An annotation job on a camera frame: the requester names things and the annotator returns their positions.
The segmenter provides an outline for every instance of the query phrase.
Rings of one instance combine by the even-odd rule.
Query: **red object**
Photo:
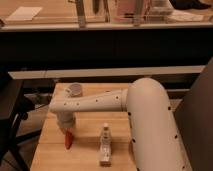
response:
[[[67,150],[69,150],[73,143],[73,135],[69,130],[66,130],[65,133],[65,147]]]

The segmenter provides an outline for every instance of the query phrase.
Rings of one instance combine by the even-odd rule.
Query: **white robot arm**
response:
[[[50,111],[58,115],[77,111],[127,111],[137,170],[185,169],[167,92],[153,79],[142,78],[128,89],[94,96],[54,98]]]

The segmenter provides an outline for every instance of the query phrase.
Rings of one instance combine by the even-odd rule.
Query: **chair backrest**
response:
[[[193,171],[213,171],[213,58],[175,111]]]
[[[0,91],[8,84],[10,80],[12,80],[11,76],[3,67],[0,67]]]

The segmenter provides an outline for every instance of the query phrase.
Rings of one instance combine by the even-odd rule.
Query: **wooden tabletop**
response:
[[[54,95],[68,84],[57,84]],[[83,96],[127,88],[128,84],[82,84]],[[100,133],[107,122],[112,135],[112,165],[99,166]],[[48,112],[31,171],[135,171],[126,112],[76,113],[76,131],[70,150],[64,146],[64,134]]]

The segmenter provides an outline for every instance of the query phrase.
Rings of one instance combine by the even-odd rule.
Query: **cable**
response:
[[[42,108],[42,107],[45,107],[45,106],[47,106],[47,105],[48,105],[48,104],[44,104],[44,105],[41,105],[41,106],[39,106],[39,107],[36,107],[35,110],[40,109],[40,108]]]
[[[17,167],[15,167],[10,161],[8,161],[7,159],[3,158],[3,161],[5,161],[7,164],[9,164],[12,168],[14,168],[17,171],[20,171]]]

